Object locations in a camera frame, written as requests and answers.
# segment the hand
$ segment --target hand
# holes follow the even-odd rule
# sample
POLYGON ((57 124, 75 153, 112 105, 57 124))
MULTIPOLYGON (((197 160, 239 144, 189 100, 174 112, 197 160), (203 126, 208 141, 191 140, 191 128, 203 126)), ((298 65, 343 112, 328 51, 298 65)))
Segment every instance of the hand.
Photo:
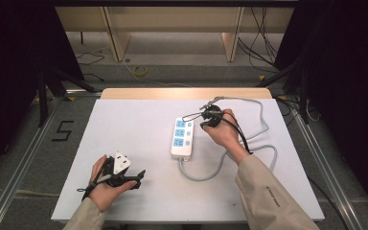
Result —
MULTIPOLYGON (((95 179, 98 171, 101 169, 104 161, 106 160, 106 155, 101 157, 97 163, 92 167, 91 179, 89 180, 92 182, 95 179)), ((125 191, 131 189, 133 186, 136 185, 136 181, 128 181, 127 183, 113 188, 106 183, 101 183, 95 187, 95 189, 89 195, 89 198, 98 206, 101 212, 106 211, 113 203, 113 201, 125 191)))
MULTIPOLYGON (((238 126, 232 109, 223 109, 222 112, 224 119, 238 126)), ((226 148, 232 154, 238 165, 245 156, 249 155, 246 149, 239 143, 238 132, 225 121, 220 121, 216 127, 204 126, 203 129, 211 136, 215 143, 226 148)))

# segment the wrist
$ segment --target wrist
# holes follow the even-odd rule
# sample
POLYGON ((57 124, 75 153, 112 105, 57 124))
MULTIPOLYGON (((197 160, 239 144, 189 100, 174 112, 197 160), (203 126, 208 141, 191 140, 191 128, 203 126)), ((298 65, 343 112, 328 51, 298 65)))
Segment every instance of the wrist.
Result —
POLYGON ((237 165, 240 164, 244 157, 250 155, 250 153, 247 152, 244 146, 239 142, 233 143, 225 148, 231 153, 237 165))

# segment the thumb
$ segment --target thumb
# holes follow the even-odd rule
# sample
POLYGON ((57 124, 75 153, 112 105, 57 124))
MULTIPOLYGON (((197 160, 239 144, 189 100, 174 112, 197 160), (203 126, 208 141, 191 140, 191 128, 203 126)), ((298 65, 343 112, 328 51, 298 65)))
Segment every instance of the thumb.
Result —
POLYGON ((137 184, 137 181, 136 180, 131 180, 131 181, 128 181, 127 183, 119 186, 119 188, 121 189, 122 193, 124 193, 127 190, 131 189, 136 184, 137 184))
POLYGON ((205 132, 209 133, 208 131, 211 129, 211 127, 210 127, 210 126, 203 126, 203 127, 202 127, 202 129, 203 129, 205 132))

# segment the gray floor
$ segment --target gray floor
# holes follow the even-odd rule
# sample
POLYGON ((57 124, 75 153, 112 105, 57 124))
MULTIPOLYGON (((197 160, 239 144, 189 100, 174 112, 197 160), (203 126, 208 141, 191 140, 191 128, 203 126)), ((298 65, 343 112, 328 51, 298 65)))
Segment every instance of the gray floor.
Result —
MULTIPOLYGON (((93 76, 86 76, 86 82, 97 87, 179 87, 166 85, 182 83, 192 87, 253 87, 259 82, 259 76, 271 76, 271 73, 251 67, 249 58, 241 50, 237 51, 234 62, 227 62, 223 45, 218 34, 134 34, 130 40, 126 58, 129 62, 115 62, 107 48, 105 34, 84 34, 85 44, 80 45, 80 33, 70 33, 70 41, 76 54, 90 53, 104 55, 104 59, 92 65, 82 65, 85 74, 95 74, 104 79, 99 81, 93 76), (149 73, 135 79, 125 64, 132 68, 146 65, 149 73)), ((250 41, 250 34, 242 35, 250 41)), ((271 40, 274 46, 281 41, 281 34, 274 34, 271 40)), ((265 54, 262 43, 257 50, 265 54)), ((79 62, 88 63, 97 57, 84 56, 79 62)), ((270 69, 264 63, 255 61, 255 65, 270 69)), ((77 89, 65 82, 68 89, 77 89)), ((281 81, 269 87, 273 95, 282 92, 281 81)), ((72 100, 61 101, 47 133, 28 169, 19 191, 12 201, 0 229, 61 229, 62 224, 50 220, 56 207, 58 195, 69 172, 77 152, 81 137, 89 119, 92 107, 98 97, 73 95, 72 100), (72 130, 66 142, 53 142, 64 134, 57 133, 61 121, 74 121, 64 129, 72 130)), ((288 109, 281 103, 283 113, 288 109)), ((25 114, 23 123, 11 140, 8 151, 0 158, 0 191, 8 184, 22 156, 37 132, 39 119, 38 102, 32 102, 25 114)), ((288 131, 309 177, 330 196, 330 191, 318 170, 311 150, 305 141, 297 121, 290 114, 284 117, 288 131)), ((330 162, 346 196, 355 208, 363 229, 368 229, 368 196, 357 182, 349 166, 343 161, 332 134, 326 124, 319 120, 310 122, 316 140, 330 162)), ((321 208, 326 216, 318 223, 320 229, 343 229, 338 215, 328 200, 313 186, 321 208)), ((129 229, 179 229, 179 226, 142 225, 129 229)), ((204 225, 202 229, 248 229, 246 224, 204 225)))

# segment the finger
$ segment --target finger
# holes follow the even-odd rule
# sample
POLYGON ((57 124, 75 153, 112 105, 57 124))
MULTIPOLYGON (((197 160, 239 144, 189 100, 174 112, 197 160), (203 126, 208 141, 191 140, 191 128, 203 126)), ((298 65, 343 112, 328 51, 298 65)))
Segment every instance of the finger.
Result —
POLYGON ((202 127, 202 129, 205 131, 205 132, 207 132, 207 133, 209 133, 209 130, 211 130, 211 126, 203 126, 202 127))
POLYGON ((116 196, 126 192, 127 190, 131 189, 133 186, 135 186, 137 184, 136 180, 131 180, 126 182, 125 184, 117 187, 117 189, 114 190, 114 193, 116 196))
POLYGON ((235 117, 235 114, 232 112, 231 109, 228 109, 228 111, 223 112, 223 117, 231 122, 238 123, 238 120, 235 117))
POLYGON ((94 164, 94 166, 92 167, 90 181, 93 181, 95 179, 95 176, 97 176, 97 173, 101 169, 101 167, 103 166, 106 158, 107 158, 106 155, 103 155, 103 157, 101 157, 100 159, 98 159, 98 161, 94 164))
POLYGON ((233 111, 232 111, 232 109, 230 109, 230 108, 225 108, 225 109, 223 109, 223 110, 222 110, 222 113, 229 113, 229 114, 231 114, 232 116, 234 116, 234 117, 235 117, 234 112, 233 112, 233 111))

